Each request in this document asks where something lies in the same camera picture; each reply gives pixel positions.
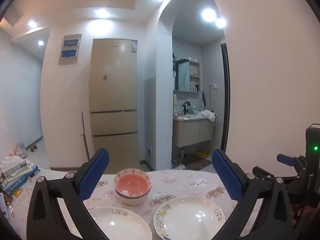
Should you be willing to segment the white life plate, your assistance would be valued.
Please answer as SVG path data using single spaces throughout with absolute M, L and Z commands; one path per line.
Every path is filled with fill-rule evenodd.
M 121 207 L 100 207 L 89 213 L 111 240 L 152 240 L 152 231 L 148 223 L 130 210 Z

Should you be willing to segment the white cat cartoon plate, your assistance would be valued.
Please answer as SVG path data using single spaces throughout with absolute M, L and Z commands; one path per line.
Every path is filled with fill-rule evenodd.
M 161 239 L 212 239 L 225 221 L 223 210 L 211 200 L 182 197 L 159 206 L 153 227 Z

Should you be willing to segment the white bowl dark rim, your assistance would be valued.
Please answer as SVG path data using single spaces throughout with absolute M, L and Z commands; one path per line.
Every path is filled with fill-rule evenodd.
M 117 190 L 116 190 L 116 194 L 118 196 L 118 199 L 120 201 L 124 202 L 125 204 L 131 205 L 131 206 L 137 206 L 137 205 L 143 204 L 146 201 L 150 191 L 151 191 L 151 189 L 149 189 L 145 194 L 143 194 L 139 197 L 126 197 L 126 196 L 120 194 Z

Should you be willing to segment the pink strawberry bowl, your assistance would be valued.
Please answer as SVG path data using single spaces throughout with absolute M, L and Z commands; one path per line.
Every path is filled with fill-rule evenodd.
M 114 176 L 114 188 L 127 198 L 141 197 L 152 188 L 149 175 L 136 168 L 128 168 L 119 171 Z

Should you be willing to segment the stack of books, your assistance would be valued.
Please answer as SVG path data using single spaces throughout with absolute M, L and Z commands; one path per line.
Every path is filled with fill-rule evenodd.
M 40 171 L 35 163 L 19 156 L 8 156 L 1 161 L 1 190 L 12 196 L 29 178 Z

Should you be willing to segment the patterned bathroom floor mat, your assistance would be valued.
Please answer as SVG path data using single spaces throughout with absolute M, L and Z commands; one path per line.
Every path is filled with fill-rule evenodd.
M 192 154 L 184 157 L 180 160 L 180 163 L 185 167 L 186 170 L 199 171 L 207 166 L 210 166 L 212 162 L 207 158 L 203 158 L 196 154 Z

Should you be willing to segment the pair of slippers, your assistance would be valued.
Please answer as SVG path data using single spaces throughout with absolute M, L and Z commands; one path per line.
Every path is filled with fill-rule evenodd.
M 30 146 L 31 152 L 34 152 L 36 149 L 37 149 L 37 145 L 36 145 L 35 143 L 33 143 L 33 144 Z

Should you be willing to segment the white cloth on vanity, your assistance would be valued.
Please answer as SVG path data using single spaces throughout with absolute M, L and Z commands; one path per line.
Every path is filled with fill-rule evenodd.
M 206 117 L 211 122 L 216 122 L 216 118 L 217 118 L 217 114 L 215 112 L 212 112 L 207 109 L 200 111 L 200 116 Z

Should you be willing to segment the beige bathroom vanity cabinet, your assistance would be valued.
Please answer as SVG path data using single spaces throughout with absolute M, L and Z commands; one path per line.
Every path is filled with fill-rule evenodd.
M 204 116 L 173 118 L 173 143 L 179 148 L 212 140 L 215 122 Z

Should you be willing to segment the pink cartoon tablecloth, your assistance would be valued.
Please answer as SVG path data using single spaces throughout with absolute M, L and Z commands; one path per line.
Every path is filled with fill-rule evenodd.
M 14 202 L 9 210 L 9 223 L 20 236 L 26 239 L 27 215 L 29 203 L 35 182 L 39 176 L 47 179 L 60 179 L 64 173 L 41 169 L 38 174 L 29 179 L 23 186 L 22 192 L 14 198 Z M 102 175 L 91 198 L 84 202 L 88 210 L 98 207 L 115 206 L 131 210 L 143 217 L 149 225 L 152 225 L 153 214 L 158 206 L 172 198 L 179 197 L 201 197 L 215 202 L 228 217 L 237 202 L 231 200 L 227 191 L 223 188 L 219 176 L 215 173 L 191 170 L 165 170 L 153 171 L 148 175 L 151 178 L 151 191 L 146 201 L 137 206 L 129 206 L 122 202 L 114 189 L 114 176 L 112 174 Z

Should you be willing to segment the black faucet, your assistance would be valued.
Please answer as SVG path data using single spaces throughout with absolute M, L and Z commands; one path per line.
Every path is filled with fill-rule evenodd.
M 184 115 L 187 115 L 187 114 L 190 114 L 190 111 L 191 111 L 191 103 L 189 101 L 186 101 L 183 105 L 183 114 Z

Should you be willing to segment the mirror cabinet with shelves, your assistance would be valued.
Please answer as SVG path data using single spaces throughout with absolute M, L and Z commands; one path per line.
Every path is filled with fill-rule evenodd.
M 200 63 L 191 58 L 176 59 L 172 57 L 172 70 L 174 78 L 174 91 L 198 93 L 201 85 Z

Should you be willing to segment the beige three-door refrigerator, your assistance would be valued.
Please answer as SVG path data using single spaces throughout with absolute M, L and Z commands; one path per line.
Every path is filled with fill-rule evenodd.
M 93 147 L 109 153 L 106 174 L 138 168 L 135 40 L 93 40 L 88 97 Z

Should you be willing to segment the glass door black frame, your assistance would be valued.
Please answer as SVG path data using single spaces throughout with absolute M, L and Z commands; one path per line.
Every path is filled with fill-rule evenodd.
M 222 52 L 222 59 L 223 59 L 224 90 L 225 90 L 225 92 L 224 92 L 225 107 L 224 107 L 221 149 L 225 152 L 226 148 L 227 148 L 227 140 L 228 140 L 230 101 L 231 101 L 229 60 L 228 60 L 228 51 L 227 51 L 227 44 L 226 43 L 221 44 L 221 52 Z

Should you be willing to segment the wall electrical panel box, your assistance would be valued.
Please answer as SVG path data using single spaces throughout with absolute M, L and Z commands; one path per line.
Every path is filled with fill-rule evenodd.
M 81 34 L 64 36 L 58 65 L 77 64 L 81 38 Z

